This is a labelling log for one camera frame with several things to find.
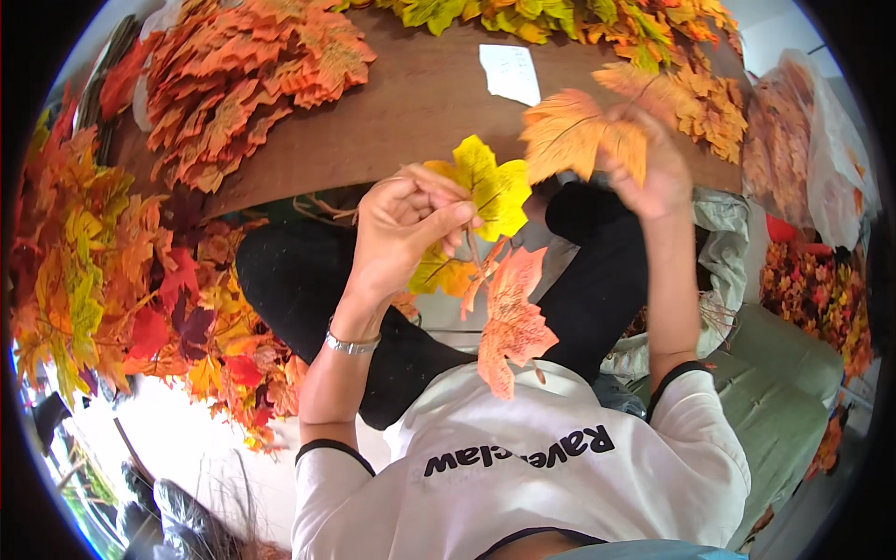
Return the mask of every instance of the person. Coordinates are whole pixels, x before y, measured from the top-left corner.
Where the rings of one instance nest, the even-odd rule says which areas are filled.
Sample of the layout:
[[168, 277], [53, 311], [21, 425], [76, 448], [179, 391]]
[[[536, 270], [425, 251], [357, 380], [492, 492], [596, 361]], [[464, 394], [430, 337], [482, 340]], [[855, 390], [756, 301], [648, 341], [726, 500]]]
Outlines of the person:
[[[529, 559], [580, 547], [625, 557], [610, 554], [622, 541], [678, 541], [687, 554], [727, 544], [750, 472], [694, 353], [691, 178], [656, 120], [636, 108], [610, 117], [647, 134], [646, 178], [639, 187], [599, 153], [612, 191], [573, 183], [526, 202], [531, 220], [580, 249], [538, 302], [559, 339], [537, 361], [547, 382], [515, 368], [511, 401], [492, 395], [475, 356], [390, 307], [428, 246], [453, 254], [465, 225], [482, 221], [452, 181], [403, 168], [361, 200], [357, 234], [306, 220], [246, 236], [247, 300], [311, 364], [293, 558]], [[601, 408], [590, 388], [645, 303], [648, 422]], [[358, 413], [385, 429], [392, 462], [379, 473], [358, 452]], [[690, 557], [673, 553], [658, 557]]]

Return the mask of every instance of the black pants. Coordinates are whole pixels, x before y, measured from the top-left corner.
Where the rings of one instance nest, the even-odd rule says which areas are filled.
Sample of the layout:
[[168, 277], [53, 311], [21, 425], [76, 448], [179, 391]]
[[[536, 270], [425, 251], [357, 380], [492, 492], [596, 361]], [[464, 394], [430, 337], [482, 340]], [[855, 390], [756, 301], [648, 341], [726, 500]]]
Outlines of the black pants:
[[[547, 226], [581, 249], [538, 302], [560, 341], [543, 359], [589, 384], [601, 360], [647, 301], [647, 257], [641, 227], [615, 194], [567, 184], [547, 207]], [[246, 299], [274, 333], [310, 364], [351, 270], [354, 229], [311, 220], [251, 231], [237, 252]], [[385, 429], [429, 382], [476, 357], [433, 340], [398, 310], [386, 312], [360, 415]]]

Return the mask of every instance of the hand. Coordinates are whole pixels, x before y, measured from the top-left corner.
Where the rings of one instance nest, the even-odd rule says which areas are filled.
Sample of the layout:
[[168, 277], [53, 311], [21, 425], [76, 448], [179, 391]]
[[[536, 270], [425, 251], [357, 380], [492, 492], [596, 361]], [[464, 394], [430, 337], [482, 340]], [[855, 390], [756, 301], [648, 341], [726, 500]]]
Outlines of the hand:
[[426, 248], [441, 240], [448, 255], [462, 228], [482, 225], [469, 194], [420, 165], [403, 168], [373, 186], [358, 205], [358, 241], [347, 292], [372, 306], [404, 289]]
[[641, 221], [656, 220], [686, 211], [690, 215], [694, 184], [685, 159], [666, 128], [641, 108], [618, 106], [607, 112], [610, 120], [624, 119], [641, 127], [647, 136], [647, 176], [638, 186], [622, 162], [599, 152], [598, 168], [607, 172], [610, 186]]

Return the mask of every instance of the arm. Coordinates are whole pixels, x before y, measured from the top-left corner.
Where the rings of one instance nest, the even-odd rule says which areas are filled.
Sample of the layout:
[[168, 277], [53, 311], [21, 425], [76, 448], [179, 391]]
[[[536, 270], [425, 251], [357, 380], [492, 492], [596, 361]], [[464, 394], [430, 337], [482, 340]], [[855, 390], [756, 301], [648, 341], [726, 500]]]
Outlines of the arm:
[[618, 160], [600, 155], [598, 165], [607, 170], [619, 198], [641, 221], [650, 275], [647, 330], [654, 392], [674, 367], [696, 359], [700, 310], [691, 220], [694, 186], [663, 125], [632, 106], [610, 111], [609, 116], [635, 122], [648, 141], [643, 185], [635, 184]]
[[[358, 205], [358, 241], [351, 274], [330, 333], [343, 342], [373, 340], [392, 297], [404, 289], [427, 247], [446, 253], [461, 244], [461, 227], [481, 225], [468, 194], [420, 166], [374, 185]], [[331, 439], [358, 449], [355, 416], [373, 352], [349, 355], [323, 344], [299, 395], [302, 445]]]

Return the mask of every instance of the black sleeve trim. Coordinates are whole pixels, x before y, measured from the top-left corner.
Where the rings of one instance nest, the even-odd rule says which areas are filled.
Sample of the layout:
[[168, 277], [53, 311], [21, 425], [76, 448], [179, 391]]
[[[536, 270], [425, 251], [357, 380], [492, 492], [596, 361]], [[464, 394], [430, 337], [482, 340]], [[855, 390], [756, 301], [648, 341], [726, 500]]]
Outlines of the black sleeve trim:
[[298, 450], [296, 454], [296, 464], [298, 464], [299, 458], [305, 453], [311, 451], [312, 449], [317, 449], [318, 447], [329, 447], [331, 449], [338, 449], [342, 452], [346, 452], [352, 457], [354, 457], [361, 466], [367, 469], [367, 472], [370, 473], [371, 477], [376, 476], [376, 472], [374, 472], [374, 468], [370, 466], [370, 463], [367, 462], [367, 459], [361, 456], [361, 453], [352, 449], [348, 445], [345, 445], [343, 442], [337, 442], [334, 439], [315, 439], [313, 442], [308, 442], [305, 445], [302, 445], [302, 448]]
[[647, 407], [648, 424], [650, 423], [650, 419], [653, 418], [653, 410], [657, 408], [659, 399], [663, 396], [663, 393], [666, 392], [666, 387], [669, 387], [669, 384], [675, 381], [678, 377], [681, 377], [683, 374], [694, 370], [704, 371], [708, 374], [712, 373], [702, 363], [691, 360], [689, 362], [684, 362], [684, 364], [679, 364], [678, 366], [673, 367], [672, 371], [670, 371], [666, 374], [665, 377], [663, 377], [663, 380], [659, 382], [657, 391], [650, 396], [650, 406]]

